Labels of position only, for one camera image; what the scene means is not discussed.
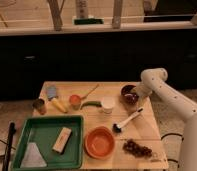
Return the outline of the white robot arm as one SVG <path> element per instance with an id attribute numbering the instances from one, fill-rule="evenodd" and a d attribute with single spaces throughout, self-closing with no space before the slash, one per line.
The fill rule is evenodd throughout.
<path id="1" fill-rule="evenodd" d="M 185 123 L 177 171 L 197 171 L 197 103 L 166 83 L 168 73 L 164 68 L 145 69 L 140 78 L 134 92 L 140 98 L 147 98 L 154 92 Z"/>

